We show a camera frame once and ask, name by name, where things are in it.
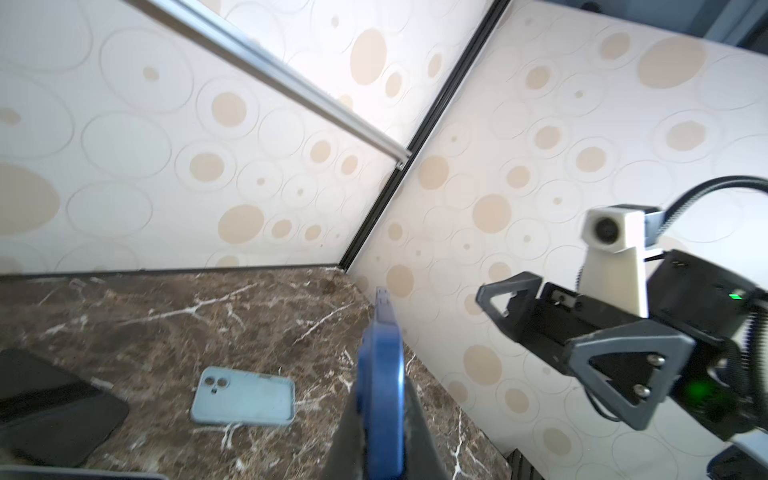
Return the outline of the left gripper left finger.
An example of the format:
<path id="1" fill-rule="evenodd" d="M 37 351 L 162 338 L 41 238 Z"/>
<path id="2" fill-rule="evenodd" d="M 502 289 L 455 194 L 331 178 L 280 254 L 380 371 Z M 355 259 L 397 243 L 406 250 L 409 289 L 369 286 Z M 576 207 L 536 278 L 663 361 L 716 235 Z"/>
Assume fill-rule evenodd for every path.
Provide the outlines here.
<path id="1" fill-rule="evenodd" d="M 365 432 L 357 398 L 349 395 L 333 435 L 322 480 L 363 480 L 366 478 Z"/>

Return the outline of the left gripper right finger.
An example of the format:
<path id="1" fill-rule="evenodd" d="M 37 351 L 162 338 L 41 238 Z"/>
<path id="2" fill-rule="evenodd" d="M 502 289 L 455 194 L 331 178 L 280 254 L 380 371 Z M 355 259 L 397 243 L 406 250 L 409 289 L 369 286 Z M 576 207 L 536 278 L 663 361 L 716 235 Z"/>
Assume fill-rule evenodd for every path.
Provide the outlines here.
<path id="1" fill-rule="evenodd" d="M 446 480 L 448 475 L 444 462 L 429 431 L 417 390 L 408 377 L 405 378 L 404 391 L 405 456 L 402 478 Z"/>

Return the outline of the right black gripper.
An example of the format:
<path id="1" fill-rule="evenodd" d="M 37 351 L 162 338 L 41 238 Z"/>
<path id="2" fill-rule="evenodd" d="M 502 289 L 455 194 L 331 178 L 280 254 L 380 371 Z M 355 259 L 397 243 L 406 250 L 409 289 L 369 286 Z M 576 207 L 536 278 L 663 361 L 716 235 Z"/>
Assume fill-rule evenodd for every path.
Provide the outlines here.
<path id="1" fill-rule="evenodd" d="M 765 290 L 679 250 L 664 254 L 647 288 L 644 318 L 531 272 L 483 284 L 475 302 L 616 422 L 644 430 L 671 400 L 723 440 L 765 428 Z"/>

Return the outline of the black phone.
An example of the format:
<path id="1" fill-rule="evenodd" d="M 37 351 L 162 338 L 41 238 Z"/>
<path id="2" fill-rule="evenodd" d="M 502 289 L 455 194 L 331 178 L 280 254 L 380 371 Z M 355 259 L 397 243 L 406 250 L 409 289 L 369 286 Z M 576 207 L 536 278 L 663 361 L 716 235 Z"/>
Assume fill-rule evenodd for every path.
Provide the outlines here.
<path id="1" fill-rule="evenodd" d="M 356 401 L 367 477 L 401 478 L 405 471 L 404 348 L 390 292 L 384 287 L 376 290 L 373 318 L 358 350 Z"/>

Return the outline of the black phone case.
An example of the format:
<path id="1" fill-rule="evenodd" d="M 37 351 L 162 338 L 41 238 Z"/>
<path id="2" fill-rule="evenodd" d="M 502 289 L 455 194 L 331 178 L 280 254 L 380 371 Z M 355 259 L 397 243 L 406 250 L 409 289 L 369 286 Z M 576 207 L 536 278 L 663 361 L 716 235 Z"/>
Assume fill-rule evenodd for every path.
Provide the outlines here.
<path id="1" fill-rule="evenodd" d="M 1 448 L 78 467 L 118 429 L 128 403 L 26 350 L 1 352 Z"/>

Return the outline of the light blue phone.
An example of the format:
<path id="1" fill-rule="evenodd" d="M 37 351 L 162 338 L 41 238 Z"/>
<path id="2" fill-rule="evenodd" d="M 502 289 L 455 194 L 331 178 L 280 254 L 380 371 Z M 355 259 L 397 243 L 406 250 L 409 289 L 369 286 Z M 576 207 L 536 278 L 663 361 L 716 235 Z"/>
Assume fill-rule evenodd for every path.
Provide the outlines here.
<path id="1" fill-rule="evenodd" d="M 1 480 L 167 480 L 158 473 L 3 465 Z"/>
<path id="2" fill-rule="evenodd" d="M 294 402 L 289 378 L 209 366 L 201 374 L 190 417 L 205 425 L 286 426 L 294 420 Z"/>

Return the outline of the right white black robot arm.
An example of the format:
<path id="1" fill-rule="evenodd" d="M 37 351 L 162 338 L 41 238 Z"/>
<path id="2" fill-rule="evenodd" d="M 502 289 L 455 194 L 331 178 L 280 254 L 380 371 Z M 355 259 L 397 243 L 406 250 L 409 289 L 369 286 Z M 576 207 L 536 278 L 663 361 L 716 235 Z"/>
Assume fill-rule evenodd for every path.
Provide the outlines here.
<path id="1" fill-rule="evenodd" d="M 767 475 L 767 293 L 754 282 L 676 249 L 663 233 L 718 190 L 765 191 L 765 179 L 724 176 L 672 206 L 619 204 L 586 214 L 576 287 L 531 272 L 485 284 L 476 304 L 507 338 L 577 379 L 603 418 L 648 427 L 672 400 L 726 442 L 711 479 Z"/>

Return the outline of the horizontal aluminium rail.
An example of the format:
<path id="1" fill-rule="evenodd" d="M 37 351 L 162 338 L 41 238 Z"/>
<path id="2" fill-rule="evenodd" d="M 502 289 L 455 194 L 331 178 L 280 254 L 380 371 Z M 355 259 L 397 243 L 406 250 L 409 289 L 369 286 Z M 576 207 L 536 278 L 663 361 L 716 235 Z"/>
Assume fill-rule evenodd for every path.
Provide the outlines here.
<path id="1" fill-rule="evenodd" d="M 197 1 L 140 0 L 131 7 L 192 40 L 291 101 L 405 163 L 411 152 Z"/>

